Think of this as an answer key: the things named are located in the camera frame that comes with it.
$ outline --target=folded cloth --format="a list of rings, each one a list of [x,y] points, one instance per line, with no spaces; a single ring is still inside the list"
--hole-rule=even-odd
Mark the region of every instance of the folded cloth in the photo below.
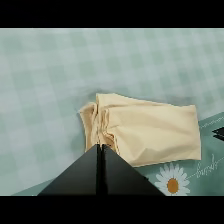
[[[108,144],[138,167],[176,160],[201,160],[196,107],[96,94],[96,103],[80,110],[86,150]]]

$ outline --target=yellow cloth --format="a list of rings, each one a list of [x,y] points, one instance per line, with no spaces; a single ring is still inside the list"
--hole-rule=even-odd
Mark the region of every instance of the yellow cloth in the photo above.
[[[201,160],[196,107],[97,94],[80,110],[86,150],[109,144],[132,166],[175,160]]]

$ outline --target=green checkered pattern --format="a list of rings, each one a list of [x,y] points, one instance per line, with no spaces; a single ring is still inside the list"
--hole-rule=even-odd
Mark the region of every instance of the green checkered pattern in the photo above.
[[[98,92],[224,111],[223,59],[224,29],[0,29],[0,195],[83,154]]]

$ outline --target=gingham pattern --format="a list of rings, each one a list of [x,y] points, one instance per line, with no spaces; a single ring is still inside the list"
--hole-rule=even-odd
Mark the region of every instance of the gingham pattern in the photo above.
[[[0,29],[0,195],[84,151],[97,92],[224,111],[224,29]]]

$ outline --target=white flower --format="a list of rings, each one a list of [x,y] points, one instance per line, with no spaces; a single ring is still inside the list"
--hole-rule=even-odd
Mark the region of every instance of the white flower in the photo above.
[[[160,182],[155,182],[155,186],[159,188],[167,196],[187,196],[190,190],[186,186],[190,183],[186,180],[187,174],[183,168],[179,168],[177,164],[174,168],[170,163],[170,168],[164,164],[164,169],[160,167],[161,175],[157,174],[156,178]]]

